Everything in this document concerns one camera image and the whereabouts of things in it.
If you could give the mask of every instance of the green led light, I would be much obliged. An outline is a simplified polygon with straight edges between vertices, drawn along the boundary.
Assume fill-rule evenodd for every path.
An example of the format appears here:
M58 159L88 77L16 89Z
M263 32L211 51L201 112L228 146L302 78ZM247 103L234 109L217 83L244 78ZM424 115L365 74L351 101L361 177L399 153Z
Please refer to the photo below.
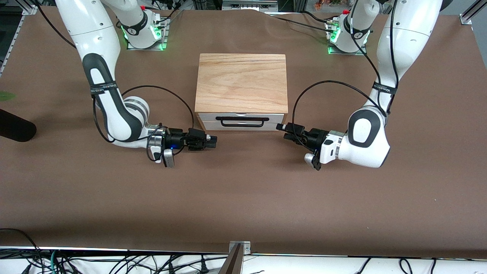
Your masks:
M150 31L152 31L152 35L154 35L154 38L155 39L158 39L158 37L157 37L158 35L156 34L155 29L154 29L153 26L150 26Z
M336 30L335 32L333 32L333 33L335 33L335 35L333 35L333 36L331 37L331 42L332 42L332 43L336 43L336 42L337 42L337 40L338 40L338 36L340 35L340 32L341 32L341 31L340 31L340 28L337 28L337 30Z
M123 28L122 28L122 32L123 32L123 37L125 38L125 40L129 40L129 39L127 38L127 34L125 33L125 30L124 30Z
M159 49L160 50L166 50L166 47L168 46L168 44L166 42L163 42L159 45Z
M369 34L370 34L370 31L367 33L367 35L365 36L365 40L364 40L364 45L367 43L367 39L369 39Z

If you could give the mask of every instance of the black foam tube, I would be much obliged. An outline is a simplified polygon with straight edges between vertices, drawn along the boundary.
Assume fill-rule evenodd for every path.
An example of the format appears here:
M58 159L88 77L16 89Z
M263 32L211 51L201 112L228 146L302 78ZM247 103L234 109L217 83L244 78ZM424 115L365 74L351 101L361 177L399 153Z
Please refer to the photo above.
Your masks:
M0 109L0 136L17 142L27 142L36 134L37 128L32 122Z

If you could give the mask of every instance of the black drawer handle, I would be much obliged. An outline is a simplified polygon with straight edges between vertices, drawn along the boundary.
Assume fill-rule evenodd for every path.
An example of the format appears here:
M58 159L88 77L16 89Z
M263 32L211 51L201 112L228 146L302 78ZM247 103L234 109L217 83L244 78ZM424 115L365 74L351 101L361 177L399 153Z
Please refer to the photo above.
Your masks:
M221 117L218 116L215 118L219 120L222 126L224 127L263 127L264 122L269 121L268 117ZM258 125L245 125L245 124L225 124L223 121L260 121L261 123Z

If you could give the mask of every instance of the brown table surface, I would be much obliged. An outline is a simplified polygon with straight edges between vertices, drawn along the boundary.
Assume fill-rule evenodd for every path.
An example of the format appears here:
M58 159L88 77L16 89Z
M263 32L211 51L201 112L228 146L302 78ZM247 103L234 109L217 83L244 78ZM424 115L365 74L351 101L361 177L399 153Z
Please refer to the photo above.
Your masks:
M57 10L45 10L67 36ZM373 25L372 60L385 20ZM166 51L122 49L118 85L161 85L194 106L200 53L286 54L290 112L314 82L368 93L375 79L364 57L328 55L318 30L255 11L184 11ZM27 143L0 138L0 223L39 246L225 252L249 240L259 253L486 257L486 76L471 27L441 16L400 83L382 168L334 161L317 172L281 132L218 132L217 149L184 151L166 169L143 149L103 141L77 51L40 14L28 16L0 78L17 97L0 106L38 133ZM133 95L149 103L151 123L189 127L171 95ZM345 131L364 101L322 85L302 98L296 123ZM28 242L0 237L10 244Z

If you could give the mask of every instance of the black velcro strap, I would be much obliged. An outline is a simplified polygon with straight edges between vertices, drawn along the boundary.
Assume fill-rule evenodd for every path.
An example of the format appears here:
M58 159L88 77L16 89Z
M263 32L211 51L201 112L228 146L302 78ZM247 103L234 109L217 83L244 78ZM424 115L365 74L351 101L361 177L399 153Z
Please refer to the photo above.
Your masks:
M356 28L354 28L353 32L350 32L350 23L348 22L348 20L346 18L345 18L345 20L343 20L343 26L345 27L345 31L347 33L353 34L353 37L355 39L360 39L360 38L364 37L364 35L366 35L367 32L369 32L369 30L370 30L370 27L368 27L367 29L364 29L364 30L357 30Z
M139 35L139 32L147 25L147 13L142 12L142 14L144 14L144 17L138 24L133 26L127 26L122 24L123 29L126 32L128 32L130 35L134 35L134 36Z
M389 94L396 94L396 92L397 92L397 88L385 86L385 85L379 84L377 82L374 82L374 85L372 86L372 88L374 88L380 92L385 92L385 93L389 93Z
M111 81L108 83L90 85L90 92L92 95L100 95L104 94L106 91L116 90L117 88L117 83Z

